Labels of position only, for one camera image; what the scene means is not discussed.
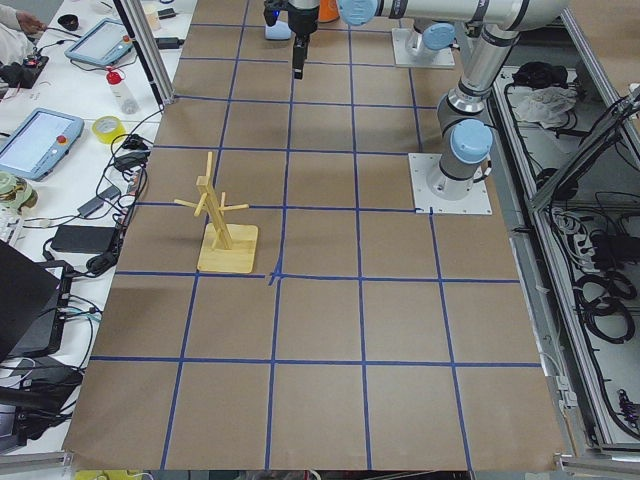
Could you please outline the near blue teach pendant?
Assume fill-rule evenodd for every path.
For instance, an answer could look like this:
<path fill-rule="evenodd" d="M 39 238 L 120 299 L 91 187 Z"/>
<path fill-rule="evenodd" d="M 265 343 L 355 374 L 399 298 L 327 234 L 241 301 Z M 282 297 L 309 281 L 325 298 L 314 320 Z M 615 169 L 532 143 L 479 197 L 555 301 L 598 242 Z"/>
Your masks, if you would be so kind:
<path fill-rule="evenodd" d="M 40 181 L 69 153 L 83 130 L 80 117 L 37 108 L 1 147 L 1 170 Z"/>

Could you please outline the white crumpled cloth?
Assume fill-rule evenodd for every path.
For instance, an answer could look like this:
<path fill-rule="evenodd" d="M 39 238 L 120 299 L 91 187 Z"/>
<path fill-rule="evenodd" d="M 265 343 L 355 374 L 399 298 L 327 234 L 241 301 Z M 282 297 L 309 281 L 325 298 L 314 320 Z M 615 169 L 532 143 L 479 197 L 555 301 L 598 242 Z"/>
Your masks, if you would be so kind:
<path fill-rule="evenodd" d="M 560 127 L 568 119 L 578 94 L 568 88 L 547 87 L 524 96 L 514 109 L 518 121 L 537 123 L 543 128 Z"/>

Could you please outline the wooden cup tree stand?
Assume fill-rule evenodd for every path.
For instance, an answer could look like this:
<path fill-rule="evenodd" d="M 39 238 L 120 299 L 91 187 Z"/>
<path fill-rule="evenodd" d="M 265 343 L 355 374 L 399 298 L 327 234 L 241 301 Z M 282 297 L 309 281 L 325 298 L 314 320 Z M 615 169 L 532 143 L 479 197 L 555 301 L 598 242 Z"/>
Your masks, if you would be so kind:
<path fill-rule="evenodd" d="M 197 269 L 201 272 L 249 274 L 253 270 L 259 229 L 255 225 L 231 224 L 228 211 L 248 209 L 248 204 L 227 205 L 226 193 L 218 196 L 212 182 L 213 153 L 207 155 L 205 174 L 196 180 L 200 194 L 196 203 L 175 199 L 174 203 L 192 208 L 195 217 L 206 213 L 208 223 L 201 243 Z"/>

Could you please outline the light blue plastic cup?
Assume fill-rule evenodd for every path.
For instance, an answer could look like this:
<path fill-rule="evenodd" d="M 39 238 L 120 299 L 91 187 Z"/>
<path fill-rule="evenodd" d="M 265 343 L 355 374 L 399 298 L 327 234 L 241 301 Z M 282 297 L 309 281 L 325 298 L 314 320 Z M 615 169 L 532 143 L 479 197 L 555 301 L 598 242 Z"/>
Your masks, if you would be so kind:
<path fill-rule="evenodd" d="M 277 21 L 272 26 L 264 27 L 264 36 L 268 41 L 288 41 L 291 39 L 292 32 L 285 22 Z"/>

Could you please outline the far blue teach pendant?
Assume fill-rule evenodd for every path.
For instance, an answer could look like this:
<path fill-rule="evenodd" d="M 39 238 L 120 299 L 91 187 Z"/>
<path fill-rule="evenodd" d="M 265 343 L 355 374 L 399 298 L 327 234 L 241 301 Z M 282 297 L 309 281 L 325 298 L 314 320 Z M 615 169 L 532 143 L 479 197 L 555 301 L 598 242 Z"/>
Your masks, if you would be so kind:
<path fill-rule="evenodd" d="M 96 67 L 112 66 L 133 48 L 125 26 L 105 18 L 78 39 L 65 52 L 69 60 Z"/>

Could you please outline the blue teach pendant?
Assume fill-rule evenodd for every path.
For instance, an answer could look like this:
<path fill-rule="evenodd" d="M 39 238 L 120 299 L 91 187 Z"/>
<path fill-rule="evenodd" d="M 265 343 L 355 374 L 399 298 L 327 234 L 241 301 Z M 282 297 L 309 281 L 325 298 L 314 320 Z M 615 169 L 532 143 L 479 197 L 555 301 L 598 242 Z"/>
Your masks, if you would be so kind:
<path fill-rule="evenodd" d="M 83 130 L 80 117 L 37 108 L 1 147 L 1 170 L 40 181 L 69 153 Z"/>
<path fill-rule="evenodd" d="M 125 26 L 105 18 L 78 39 L 65 52 L 69 60 L 96 67 L 112 66 L 133 48 Z"/>

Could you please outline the red capped squeeze bottle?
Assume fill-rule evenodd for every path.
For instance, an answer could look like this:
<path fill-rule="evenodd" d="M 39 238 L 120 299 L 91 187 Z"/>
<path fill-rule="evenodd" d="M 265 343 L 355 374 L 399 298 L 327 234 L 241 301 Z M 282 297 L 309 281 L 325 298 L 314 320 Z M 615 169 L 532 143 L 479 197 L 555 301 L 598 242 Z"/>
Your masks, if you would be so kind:
<path fill-rule="evenodd" d="M 124 77 L 113 67 L 107 68 L 106 81 L 123 113 L 134 114 L 139 111 L 138 102 L 128 88 Z"/>

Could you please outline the black laptop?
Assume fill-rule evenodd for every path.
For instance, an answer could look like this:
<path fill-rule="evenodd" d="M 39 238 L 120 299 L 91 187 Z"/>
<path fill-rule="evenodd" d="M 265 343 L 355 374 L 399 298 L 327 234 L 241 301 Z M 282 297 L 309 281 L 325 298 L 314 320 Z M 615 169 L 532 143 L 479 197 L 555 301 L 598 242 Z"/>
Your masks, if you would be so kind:
<path fill-rule="evenodd" d="M 64 329 L 72 267 L 63 260 L 34 262 L 1 244 L 1 359 L 57 352 Z"/>

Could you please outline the black power adapter brick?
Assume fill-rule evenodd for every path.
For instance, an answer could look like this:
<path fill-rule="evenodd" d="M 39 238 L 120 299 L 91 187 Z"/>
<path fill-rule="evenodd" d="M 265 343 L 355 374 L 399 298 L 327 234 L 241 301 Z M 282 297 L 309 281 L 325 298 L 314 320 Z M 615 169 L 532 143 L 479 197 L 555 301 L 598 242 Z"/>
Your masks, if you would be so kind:
<path fill-rule="evenodd" d="M 115 236 L 114 227 L 62 225 L 53 237 L 51 248 L 56 252 L 101 254 L 110 249 Z"/>

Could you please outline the yellow tape roll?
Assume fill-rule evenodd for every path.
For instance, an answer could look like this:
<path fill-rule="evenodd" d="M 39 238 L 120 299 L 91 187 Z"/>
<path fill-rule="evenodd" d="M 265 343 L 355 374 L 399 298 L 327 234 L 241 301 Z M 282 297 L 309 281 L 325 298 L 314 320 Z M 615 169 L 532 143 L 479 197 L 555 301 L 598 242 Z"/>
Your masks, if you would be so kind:
<path fill-rule="evenodd" d="M 91 130 L 98 141 L 105 145 L 121 142 L 127 135 L 122 121 L 112 115 L 96 119 L 92 124 Z"/>

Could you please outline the black bowl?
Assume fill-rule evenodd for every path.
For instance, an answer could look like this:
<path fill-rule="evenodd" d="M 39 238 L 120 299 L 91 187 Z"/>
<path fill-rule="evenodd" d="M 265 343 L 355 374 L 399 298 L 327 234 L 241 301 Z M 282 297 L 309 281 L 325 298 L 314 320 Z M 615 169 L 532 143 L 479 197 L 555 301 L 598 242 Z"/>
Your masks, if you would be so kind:
<path fill-rule="evenodd" d="M 79 18 L 74 14 L 64 14 L 57 18 L 58 24 L 65 30 L 75 32 L 79 29 Z"/>

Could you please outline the orange can with silver lid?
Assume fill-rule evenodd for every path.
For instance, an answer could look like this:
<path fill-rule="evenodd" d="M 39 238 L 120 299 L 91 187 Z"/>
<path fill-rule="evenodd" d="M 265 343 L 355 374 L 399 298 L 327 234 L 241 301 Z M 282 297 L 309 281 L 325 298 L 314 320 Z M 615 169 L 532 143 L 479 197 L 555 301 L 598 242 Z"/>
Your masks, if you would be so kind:
<path fill-rule="evenodd" d="M 330 23 L 340 18 L 338 3 L 336 0 L 320 0 L 319 16 L 320 23 Z"/>

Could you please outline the aluminium frame post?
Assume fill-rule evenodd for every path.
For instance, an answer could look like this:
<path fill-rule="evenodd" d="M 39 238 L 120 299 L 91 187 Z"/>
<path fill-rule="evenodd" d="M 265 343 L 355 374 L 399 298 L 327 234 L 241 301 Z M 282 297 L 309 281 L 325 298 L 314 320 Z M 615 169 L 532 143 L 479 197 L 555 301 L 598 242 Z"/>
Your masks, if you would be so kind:
<path fill-rule="evenodd" d="M 151 91 L 160 107 L 174 102 L 175 89 L 162 60 L 140 1 L 114 0 L 115 9 L 131 38 Z"/>

